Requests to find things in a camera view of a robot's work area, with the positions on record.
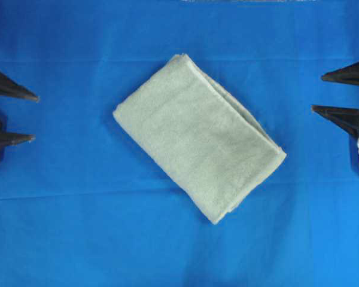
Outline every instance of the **folded towel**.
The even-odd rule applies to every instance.
[[[186,54],[174,56],[113,115],[213,224],[286,156]]]

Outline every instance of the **light green towel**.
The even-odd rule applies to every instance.
[[[286,156],[186,54],[174,56],[113,115],[214,224]]]

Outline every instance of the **green towel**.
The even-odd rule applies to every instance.
[[[286,156],[186,54],[174,56],[113,115],[214,224]]]

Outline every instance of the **blue surface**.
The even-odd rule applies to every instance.
[[[188,53],[288,153],[218,225],[112,119]],[[0,164],[0,286],[359,286],[353,141],[311,104],[359,108],[320,75],[359,60],[359,0],[0,0],[0,97],[36,140]]]

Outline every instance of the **blue cloth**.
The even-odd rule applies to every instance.
[[[175,53],[234,94],[284,164],[213,226],[112,119]],[[0,286],[359,286],[359,166],[311,104],[359,60],[359,0],[0,0],[0,97],[33,133],[0,163]]]

